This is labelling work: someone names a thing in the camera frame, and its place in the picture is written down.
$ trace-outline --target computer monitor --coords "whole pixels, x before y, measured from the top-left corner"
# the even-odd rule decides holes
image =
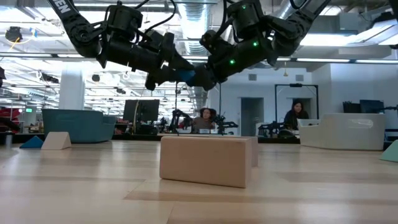
[[[160,100],[126,100],[124,104],[123,120],[133,121],[137,108],[136,120],[157,121]]]
[[[380,100],[360,100],[361,113],[384,113],[384,102]]]

